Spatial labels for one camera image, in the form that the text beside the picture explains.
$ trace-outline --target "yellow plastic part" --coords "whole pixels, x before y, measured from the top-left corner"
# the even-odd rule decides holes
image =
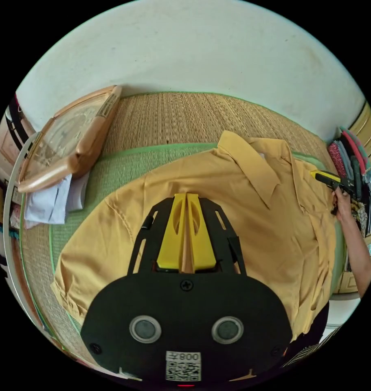
[[[161,269],[179,270],[182,264],[186,194],[175,194],[157,264]]]
[[[187,194],[193,270],[211,269],[216,260],[197,194]]]
[[[329,172],[326,172],[326,171],[314,170],[314,171],[311,171],[310,174],[311,174],[311,176],[313,178],[316,178],[316,174],[320,174],[322,176],[326,176],[327,178],[331,178],[331,179],[333,179],[336,182],[341,182],[341,179],[340,179],[339,176],[334,175],[334,174],[329,173]]]

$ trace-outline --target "red fabric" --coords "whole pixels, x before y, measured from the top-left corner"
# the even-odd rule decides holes
[[[332,143],[328,147],[328,152],[329,152],[329,155],[332,158],[333,164],[335,165],[337,173],[339,174],[339,176],[341,178],[346,178],[347,177],[347,173],[345,171],[343,159],[341,158],[341,155],[340,155],[339,148],[338,148],[337,144],[336,143]]]
[[[362,172],[362,175],[365,175],[366,173],[366,165],[364,163],[364,160],[363,160],[363,156],[360,154],[359,152],[359,149],[357,147],[357,145],[355,144],[355,142],[352,140],[352,138],[348,135],[348,133],[346,131],[342,132],[342,135],[347,139],[347,141],[349,142],[354,154],[355,154],[355,157],[357,158],[358,162],[359,162],[359,167],[360,167],[360,171]]]

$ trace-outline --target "folded white shirt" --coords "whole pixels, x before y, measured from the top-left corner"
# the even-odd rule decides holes
[[[72,174],[48,189],[35,191],[26,196],[25,228],[40,223],[64,224],[67,212],[83,209],[89,173],[71,181]]]

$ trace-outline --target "person's hand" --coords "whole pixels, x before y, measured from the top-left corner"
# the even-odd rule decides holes
[[[338,211],[336,217],[340,223],[344,223],[345,221],[352,219],[351,197],[349,194],[346,192],[342,193],[340,187],[338,187],[332,192],[332,195],[337,199]]]

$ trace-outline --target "qr code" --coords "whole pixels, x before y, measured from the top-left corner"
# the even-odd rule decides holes
[[[167,352],[166,380],[179,382],[200,381],[200,353]]]
[[[166,367],[166,380],[184,382],[200,381],[200,363],[168,361]]]

